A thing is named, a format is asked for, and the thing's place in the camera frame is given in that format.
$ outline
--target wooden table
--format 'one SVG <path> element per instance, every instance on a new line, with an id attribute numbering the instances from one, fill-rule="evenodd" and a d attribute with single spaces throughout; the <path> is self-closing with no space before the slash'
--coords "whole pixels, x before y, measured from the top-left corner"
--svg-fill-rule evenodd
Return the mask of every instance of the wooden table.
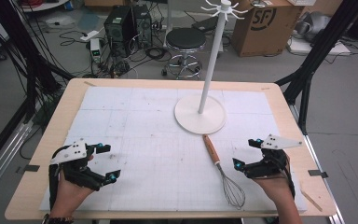
<path id="1" fill-rule="evenodd" d="M 203 82 L 182 80 L 127 80 L 127 79 L 85 79 L 70 81 L 60 103 L 30 161 L 39 165 L 37 172 L 26 172 L 6 210 L 6 218 L 13 220 L 40 219 L 45 212 L 39 210 L 48 185 L 49 159 L 61 147 L 73 119 L 83 101 L 88 87 L 128 87 L 152 89 L 201 90 Z M 303 139 L 296 121 L 284 100 L 281 89 L 273 83 L 212 82 L 211 90 L 264 92 L 282 137 Z M 308 210 L 301 216 L 330 217 L 336 213 L 333 200 L 320 176 L 310 176 L 308 170 L 317 166 L 307 146 L 286 150 L 291 165 L 296 170 L 301 191 L 306 198 Z M 76 218 L 184 218 L 184 217 L 262 217 L 271 214 L 250 212 L 95 212 L 77 211 Z"/>

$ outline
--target gray floor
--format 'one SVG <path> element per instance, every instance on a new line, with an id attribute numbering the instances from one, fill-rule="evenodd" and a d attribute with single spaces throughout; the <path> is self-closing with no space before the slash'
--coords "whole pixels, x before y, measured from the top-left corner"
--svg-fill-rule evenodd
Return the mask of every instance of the gray floor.
<path id="1" fill-rule="evenodd" d="M 68 12 L 77 21 L 84 19 L 88 12 L 84 9 Z M 103 20 L 98 20 L 89 30 L 99 30 Z M 62 47 L 58 33 L 45 34 L 51 52 L 70 72 L 88 68 L 89 53 L 84 45 L 75 43 Z M 211 39 L 208 47 L 198 53 L 207 67 Z M 305 57 L 285 51 L 276 57 L 239 58 L 232 47 L 225 48 L 216 62 L 214 81 L 233 82 L 274 82 L 285 77 L 302 64 Z M 174 79 L 162 77 L 164 63 L 149 62 L 136 67 L 123 78 Z M 206 69 L 202 71 L 204 79 Z M 24 99 L 24 91 L 10 60 L 0 61 L 0 132 Z M 310 140 L 328 173 L 328 184 L 336 198 L 338 207 L 346 223 L 358 223 L 358 54 L 338 57 L 333 64 L 324 62 L 314 76 L 308 114 Z M 23 155 L 32 156 L 41 137 L 41 131 L 25 145 Z M 39 223 L 38 221 L 8 221 L 5 210 L 28 163 L 16 155 L 0 178 L 0 223 Z M 247 223 L 263 223 L 261 218 L 250 218 Z M 328 223 L 324 217 L 307 217 L 305 223 Z"/>

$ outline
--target whisk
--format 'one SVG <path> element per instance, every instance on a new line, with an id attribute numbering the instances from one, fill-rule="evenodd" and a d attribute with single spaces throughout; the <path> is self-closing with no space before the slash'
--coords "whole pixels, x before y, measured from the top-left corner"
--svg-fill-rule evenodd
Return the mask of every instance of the whisk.
<path id="1" fill-rule="evenodd" d="M 209 139 L 208 135 L 203 134 L 202 138 L 204 140 L 206 148 L 208 149 L 209 155 L 214 162 L 214 165 L 217 166 L 220 171 L 220 174 L 222 175 L 223 190 L 225 192 L 228 204 L 235 206 L 238 210 L 240 210 L 245 204 L 245 191 L 243 191 L 243 189 L 231 178 L 226 176 L 225 172 L 220 166 L 219 156 L 217 155 L 216 150 L 214 149 L 211 139 Z"/>

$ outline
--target human hand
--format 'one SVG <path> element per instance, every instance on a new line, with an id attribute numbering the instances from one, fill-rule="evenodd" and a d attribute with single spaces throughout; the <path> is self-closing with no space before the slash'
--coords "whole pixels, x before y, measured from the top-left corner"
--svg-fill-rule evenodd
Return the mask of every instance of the human hand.
<path id="1" fill-rule="evenodd" d="M 290 172 L 290 160 L 287 156 L 286 169 Z M 275 203 L 281 224 L 300 224 L 302 220 L 293 200 L 289 183 L 284 174 L 253 179 L 267 196 Z"/>
<path id="2" fill-rule="evenodd" d="M 71 217 L 78 206 L 80 206 L 93 191 L 93 189 L 80 187 L 67 181 L 63 171 L 60 171 L 57 198 L 50 211 L 49 217 Z"/>

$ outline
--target stool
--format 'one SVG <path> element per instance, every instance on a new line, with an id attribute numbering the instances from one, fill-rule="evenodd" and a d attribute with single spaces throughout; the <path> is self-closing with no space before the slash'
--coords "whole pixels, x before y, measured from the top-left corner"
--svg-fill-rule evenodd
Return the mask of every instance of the stool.
<path id="1" fill-rule="evenodd" d="M 205 35 L 202 31 L 194 28 L 178 28 L 170 31 L 165 37 L 167 47 L 181 54 L 170 58 L 162 70 L 162 75 L 167 75 L 167 71 L 180 77 L 197 77 L 202 69 L 202 63 L 189 53 L 203 49 L 206 43 Z"/>

